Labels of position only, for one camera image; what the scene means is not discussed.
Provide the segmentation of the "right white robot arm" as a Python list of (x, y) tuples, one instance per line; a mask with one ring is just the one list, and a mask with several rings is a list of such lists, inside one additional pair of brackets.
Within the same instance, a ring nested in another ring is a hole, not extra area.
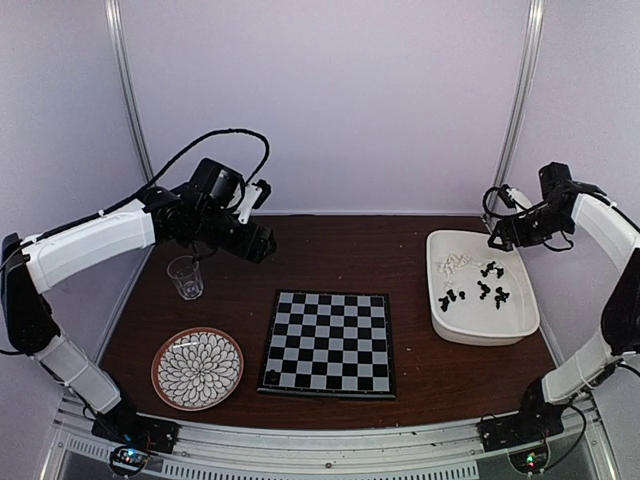
[(552, 162), (538, 172), (541, 198), (530, 201), (507, 184), (490, 187), (482, 198), (493, 220), (489, 247), (504, 252), (545, 246), (555, 236), (583, 232), (609, 260), (610, 282), (599, 301), (579, 307), (600, 310), (594, 333), (561, 365), (525, 390), (513, 419), (519, 440), (535, 440), (579, 394), (599, 386), (625, 357), (639, 351), (639, 227), (600, 187), (573, 178), (568, 165)]

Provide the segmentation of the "black and grey chessboard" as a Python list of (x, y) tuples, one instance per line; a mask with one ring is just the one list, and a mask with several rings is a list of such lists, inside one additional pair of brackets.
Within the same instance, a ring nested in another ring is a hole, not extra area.
[(387, 294), (276, 291), (259, 393), (393, 401), (396, 390)]

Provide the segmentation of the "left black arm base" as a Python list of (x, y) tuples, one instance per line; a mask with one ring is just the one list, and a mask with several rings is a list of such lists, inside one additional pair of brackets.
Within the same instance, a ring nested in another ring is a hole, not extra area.
[(171, 454), (179, 430), (180, 426), (176, 422), (125, 412), (97, 413), (91, 433), (138, 450)]

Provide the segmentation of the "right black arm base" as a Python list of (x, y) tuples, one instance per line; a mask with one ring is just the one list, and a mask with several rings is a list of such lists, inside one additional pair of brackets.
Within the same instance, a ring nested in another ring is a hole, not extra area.
[(561, 434), (564, 425), (560, 416), (536, 413), (526, 417), (521, 412), (490, 417), (477, 424), (485, 452), (522, 446), (543, 441), (548, 436)]

